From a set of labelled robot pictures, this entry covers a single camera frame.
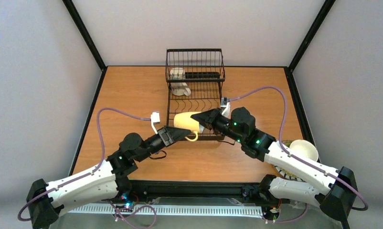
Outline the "yellow mug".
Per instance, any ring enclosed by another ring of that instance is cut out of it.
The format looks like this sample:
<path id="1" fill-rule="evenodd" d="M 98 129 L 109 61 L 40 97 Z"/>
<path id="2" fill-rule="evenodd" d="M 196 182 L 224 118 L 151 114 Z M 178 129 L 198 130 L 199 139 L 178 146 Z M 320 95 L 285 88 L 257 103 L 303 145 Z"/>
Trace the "yellow mug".
<path id="1" fill-rule="evenodd" d="M 199 134 L 204 131 L 204 127 L 196 120 L 191 118 L 192 115 L 199 114 L 201 112 L 184 112 L 179 113 L 174 116 L 173 124 L 177 128 L 189 129 L 194 135 L 194 139 L 185 137 L 186 140 L 190 142 L 195 142 L 198 140 Z"/>

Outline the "white floral mug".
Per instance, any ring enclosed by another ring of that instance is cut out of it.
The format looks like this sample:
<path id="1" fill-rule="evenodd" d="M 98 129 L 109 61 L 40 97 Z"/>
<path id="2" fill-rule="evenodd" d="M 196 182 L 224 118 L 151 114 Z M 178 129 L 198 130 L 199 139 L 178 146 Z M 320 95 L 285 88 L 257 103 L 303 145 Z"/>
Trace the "white floral mug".
<path id="1" fill-rule="evenodd" d="M 171 80 L 184 80 L 185 71 L 183 68 L 172 68 L 170 70 Z M 190 96 L 191 90 L 185 82 L 170 83 L 171 93 L 175 96 Z"/>

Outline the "black wire dish rack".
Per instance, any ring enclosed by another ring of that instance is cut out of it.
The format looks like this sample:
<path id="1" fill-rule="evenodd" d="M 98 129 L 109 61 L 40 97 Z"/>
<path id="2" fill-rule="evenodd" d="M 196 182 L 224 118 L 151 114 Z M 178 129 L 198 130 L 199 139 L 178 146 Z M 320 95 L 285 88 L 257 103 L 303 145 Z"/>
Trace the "black wire dish rack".
<path id="1" fill-rule="evenodd" d="M 184 80 L 171 80 L 170 70 L 183 68 Z M 168 85 L 167 125 L 173 126 L 176 114 L 204 112 L 220 107 L 222 87 L 225 82 L 223 52 L 220 48 L 179 48 L 167 49 L 165 79 Z M 175 96 L 170 83 L 185 82 L 190 96 Z"/>

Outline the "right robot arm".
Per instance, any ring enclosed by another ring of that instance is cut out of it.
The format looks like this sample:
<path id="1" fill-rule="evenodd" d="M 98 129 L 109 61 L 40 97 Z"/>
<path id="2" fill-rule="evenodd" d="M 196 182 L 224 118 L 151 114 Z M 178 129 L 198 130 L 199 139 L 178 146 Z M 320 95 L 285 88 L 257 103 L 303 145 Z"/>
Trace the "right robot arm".
<path id="1" fill-rule="evenodd" d="M 241 144 L 241 150 L 251 158 L 279 166 L 302 179 L 301 182 L 273 178 L 267 185 L 271 196 L 291 199 L 319 207 L 337 221 L 346 221 L 358 194 L 354 172 L 336 169 L 298 155 L 273 136 L 255 126 L 255 118 L 240 107 L 231 117 L 219 108 L 191 115 L 206 129 L 227 136 Z"/>

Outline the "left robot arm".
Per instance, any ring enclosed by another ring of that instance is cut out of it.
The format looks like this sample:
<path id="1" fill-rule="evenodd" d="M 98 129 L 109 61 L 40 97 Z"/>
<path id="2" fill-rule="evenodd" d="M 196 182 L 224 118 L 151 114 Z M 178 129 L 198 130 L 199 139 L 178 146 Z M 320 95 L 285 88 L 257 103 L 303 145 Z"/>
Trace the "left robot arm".
<path id="1" fill-rule="evenodd" d="M 181 141 L 188 129 L 164 126 L 147 139 L 137 133 L 126 135 L 118 150 L 89 169 L 56 181 L 34 181 L 26 198 L 29 221 L 43 229 L 70 210 L 100 200 L 111 200 L 132 190 L 129 174 L 137 162 Z"/>

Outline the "green striped plate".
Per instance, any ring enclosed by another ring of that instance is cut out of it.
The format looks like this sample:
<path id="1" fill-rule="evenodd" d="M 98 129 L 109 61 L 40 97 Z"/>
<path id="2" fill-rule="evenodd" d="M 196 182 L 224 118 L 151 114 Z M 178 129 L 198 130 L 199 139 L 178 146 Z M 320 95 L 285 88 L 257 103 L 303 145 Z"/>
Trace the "green striped plate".
<path id="1" fill-rule="evenodd" d="M 291 143 L 293 142 L 293 140 L 283 140 L 282 141 L 282 144 L 286 147 L 290 147 Z M 276 166 L 276 165 L 273 165 L 273 168 L 275 169 L 275 171 L 281 176 L 283 177 L 284 179 L 287 179 L 287 180 L 293 180 L 293 181 L 298 181 L 298 182 L 305 182 L 303 179 L 299 178 L 298 176 L 288 172 L 287 170 L 285 170 L 284 168 L 282 167 L 279 167 L 279 166 Z"/>

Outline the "white bowl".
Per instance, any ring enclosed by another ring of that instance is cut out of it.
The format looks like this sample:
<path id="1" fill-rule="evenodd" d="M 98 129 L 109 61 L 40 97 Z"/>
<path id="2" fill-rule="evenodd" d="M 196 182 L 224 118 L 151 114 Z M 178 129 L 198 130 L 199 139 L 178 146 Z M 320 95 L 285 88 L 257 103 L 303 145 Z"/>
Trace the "white bowl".
<path id="1" fill-rule="evenodd" d="M 289 148 L 299 155 L 313 161 L 318 161 L 319 159 L 319 153 L 316 147 L 309 141 L 301 139 L 295 140 L 290 144 Z"/>

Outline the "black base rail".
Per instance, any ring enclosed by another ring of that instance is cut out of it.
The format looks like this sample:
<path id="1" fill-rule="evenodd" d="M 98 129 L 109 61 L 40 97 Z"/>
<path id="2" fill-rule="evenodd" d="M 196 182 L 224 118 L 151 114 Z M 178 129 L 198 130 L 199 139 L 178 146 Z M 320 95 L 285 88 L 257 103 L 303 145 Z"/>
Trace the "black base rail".
<path id="1" fill-rule="evenodd" d="M 131 189 L 115 200 L 151 201 L 158 197 L 170 198 L 235 198 L 242 203 L 270 204 L 279 202 L 270 194 L 270 180 L 260 183 L 180 182 L 132 180 Z"/>

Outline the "black enclosure frame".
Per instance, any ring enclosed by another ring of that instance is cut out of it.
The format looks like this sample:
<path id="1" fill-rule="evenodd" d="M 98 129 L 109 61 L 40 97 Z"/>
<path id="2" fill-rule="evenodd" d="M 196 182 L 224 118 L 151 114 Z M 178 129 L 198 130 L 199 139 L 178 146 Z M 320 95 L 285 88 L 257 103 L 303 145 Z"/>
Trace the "black enclosure frame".
<path id="1" fill-rule="evenodd" d="M 86 42 L 89 50 L 94 56 L 96 63 L 98 64 L 98 66 L 100 67 L 102 71 L 99 83 L 97 85 L 96 93 L 91 104 L 90 110 L 93 111 L 96 105 L 97 98 L 99 96 L 99 92 L 102 87 L 103 80 L 105 78 L 105 74 L 107 73 L 108 66 L 104 64 L 102 57 L 100 53 L 98 52 L 96 45 L 94 44 L 85 24 L 83 23 L 73 1 L 65 0 L 63 1 L 63 3 L 66 9 L 68 10 L 71 18 L 73 19 L 75 25 L 77 26 L 79 32 L 81 33 L 84 41 Z M 306 118 L 306 114 L 303 108 L 301 98 L 298 93 L 297 85 L 295 83 L 295 79 L 293 76 L 293 71 L 295 70 L 296 66 L 298 65 L 299 61 L 304 55 L 306 49 L 308 48 L 310 42 L 312 41 L 313 37 L 317 33 L 324 19 L 328 15 L 333 4 L 334 4 L 333 0 L 324 1 L 309 31 L 307 32 L 304 40 L 302 41 L 299 49 L 294 55 L 290 65 L 288 67 L 284 67 L 287 83 L 290 89 L 290 94 L 292 96 L 296 115 L 298 117 L 298 123 L 301 129 L 301 133 L 304 139 L 308 140 L 311 143 L 313 143 L 314 140 L 313 140 L 312 133 L 309 129 L 308 120 Z M 265 175 L 265 177 L 259 183 L 264 184 L 266 178 L 269 179 L 271 183 L 272 181 L 275 181 L 276 176 Z M 124 184 L 126 190 L 129 191 L 131 189 L 131 183 L 128 177 L 119 176 L 118 180 L 119 180 L 119 184 Z M 337 186 L 333 185 L 331 190 L 332 190 L 332 193 L 328 194 L 324 199 L 321 200 L 321 210 L 331 219 L 338 221 L 344 229 L 348 229 L 350 227 L 348 223 L 348 215 L 354 201 L 354 194 L 347 188 L 347 186 L 343 185 L 342 183 L 339 183 Z M 260 204 L 260 205 L 265 206 L 267 208 L 271 206 L 270 204 L 266 204 L 266 205 Z"/>

